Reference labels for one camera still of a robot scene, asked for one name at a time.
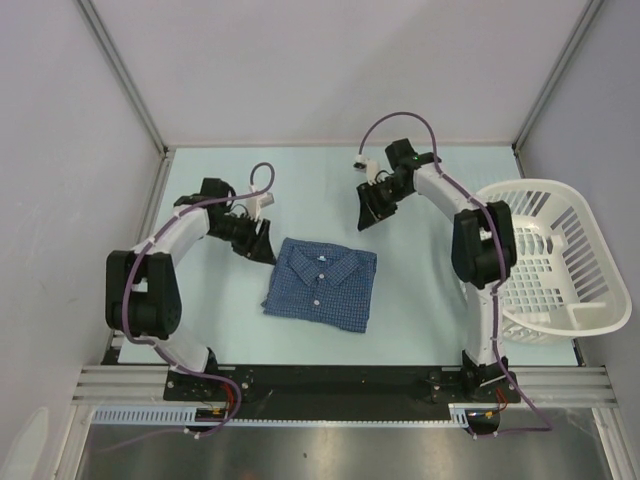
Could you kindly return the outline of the blue checkered long sleeve shirt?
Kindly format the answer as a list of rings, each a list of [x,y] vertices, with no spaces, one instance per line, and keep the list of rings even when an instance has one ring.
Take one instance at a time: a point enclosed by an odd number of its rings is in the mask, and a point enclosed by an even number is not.
[[[263,313],[364,334],[377,260],[369,251],[287,238],[270,278]]]

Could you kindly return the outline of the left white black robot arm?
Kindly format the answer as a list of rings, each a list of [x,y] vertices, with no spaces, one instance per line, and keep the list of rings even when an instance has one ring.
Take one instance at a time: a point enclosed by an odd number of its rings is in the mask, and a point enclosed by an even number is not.
[[[107,325],[129,342],[153,348],[170,367],[187,375],[197,398],[214,397],[221,387],[213,351],[180,325],[182,301],[176,267],[196,242],[210,236],[230,244],[250,261],[273,265],[270,221],[261,217],[274,203],[267,189],[250,186],[238,195],[219,178],[206,178],[198,192],[180,197],[158,232],[106,260]]]

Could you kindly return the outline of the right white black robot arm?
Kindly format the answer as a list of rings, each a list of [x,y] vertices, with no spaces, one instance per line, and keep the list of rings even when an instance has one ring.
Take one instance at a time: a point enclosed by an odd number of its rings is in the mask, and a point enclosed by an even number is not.
[[[510,207],[503,201],[481,201],[445,172],[436,153],[419,154],[407,139],[392,142],[385,154],[387,173],[362,151],[355,158],[354,168],[366,175],[356,187],[357,228],[363,231],[391,217],[398,203],[414,193],[430,200],[451,221],[451,263],[466,285],[470,315],[461,388],[473,401],[493,400],[498,385],[508,380],[500,289],[517,263]]]

